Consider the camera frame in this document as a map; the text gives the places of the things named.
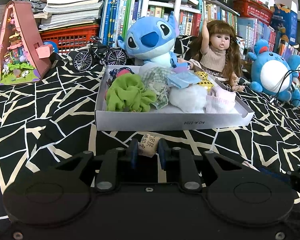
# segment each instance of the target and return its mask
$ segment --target black and white patterned bedsheet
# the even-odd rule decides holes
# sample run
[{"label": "black and white patterned bedsheet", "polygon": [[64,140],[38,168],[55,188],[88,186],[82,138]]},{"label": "black and white patterned bedsheet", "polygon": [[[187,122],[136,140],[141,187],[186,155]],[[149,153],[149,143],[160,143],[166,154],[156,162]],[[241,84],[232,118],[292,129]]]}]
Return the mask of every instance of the black and white patterned bedsheet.
[{"label": "black and white patterned bedsheet", "polygon": [[[95,101],[102,71],[74,73],[69,63],[58,61],[38,83],[0,86],[0,232],[10,222],[2,192],[15,179],[24,179],[83,150],[97,154],[128,146],[145,132],[97,131]],[[289,104],[273,107],[268,96],[249,88],[240,97],[255,117],[245,127],[210,130],[152,132],[170,147],[194,154],[210,149],[229,158],[273,171],[300,166],[300,109]],[[158,168],[158,181],[166,174]],[[300,207],[300,194],[295,195]]]}]

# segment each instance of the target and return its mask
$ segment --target checkered cloth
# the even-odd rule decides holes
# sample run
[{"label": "checkered cloth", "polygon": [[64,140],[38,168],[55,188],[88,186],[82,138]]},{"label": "checkered cloth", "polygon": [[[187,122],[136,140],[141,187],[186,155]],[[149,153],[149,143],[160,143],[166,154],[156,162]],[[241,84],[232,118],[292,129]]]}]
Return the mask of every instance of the checkered cloth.
[{"label": "checkered cloth", "polygon": [[168,83],[167,76],[174,72],[167,68],[154,67],[143,73],[141,80],[148,88],[156,93],[157,100],[152,103],[158,110],[168,105]]}]

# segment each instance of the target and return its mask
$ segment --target red plastic basket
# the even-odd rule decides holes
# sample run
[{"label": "red plastic basket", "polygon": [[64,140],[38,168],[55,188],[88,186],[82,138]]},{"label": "red plastic basket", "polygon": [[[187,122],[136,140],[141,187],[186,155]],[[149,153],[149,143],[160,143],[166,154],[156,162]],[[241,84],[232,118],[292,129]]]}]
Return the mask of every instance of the red plastic basket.
[{"label": "red plastic basket", "polygon": [[252,17],[269,25],[272,18],[272,11],[253,0],[234,0],[234,10],[242,17]]},{"label": "red plastic basket", "polygon": [[57,44],[59,53],[84,47],[91,36],[96,36],[99,30],[98,24],[44,31],[40,33],[42,41],[53,41]]}]

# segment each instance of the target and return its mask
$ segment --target beige doll dress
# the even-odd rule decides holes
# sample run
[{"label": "beige doll dress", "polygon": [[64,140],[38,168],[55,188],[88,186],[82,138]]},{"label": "beige doll dress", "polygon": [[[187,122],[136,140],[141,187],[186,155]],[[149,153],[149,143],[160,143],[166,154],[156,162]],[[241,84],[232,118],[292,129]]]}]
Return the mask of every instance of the beige doll dress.
[{"label": "beige doll dress", "polygon": [[210,46],[206,53],[202,53],[200,65],[208,74],[215,77],[222,77],[222,71],[226,64],[226,51],[218,50]]}]

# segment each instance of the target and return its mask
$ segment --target gold sequin fabric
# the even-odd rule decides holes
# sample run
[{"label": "gold sequin fabric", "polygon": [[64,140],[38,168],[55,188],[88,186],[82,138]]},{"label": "gold sequin fabric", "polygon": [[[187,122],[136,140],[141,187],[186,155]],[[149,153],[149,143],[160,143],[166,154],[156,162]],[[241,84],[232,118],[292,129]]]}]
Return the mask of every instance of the gold sequin fabric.
[{"label": "gold sequin fabric", "polygon": [[208,74],[203,71],[195,72],[195,74],[201,79],[201,82],[197,83],[197,85],[203,86],[206,89],[211,89],[213,84],[208,80]]}]

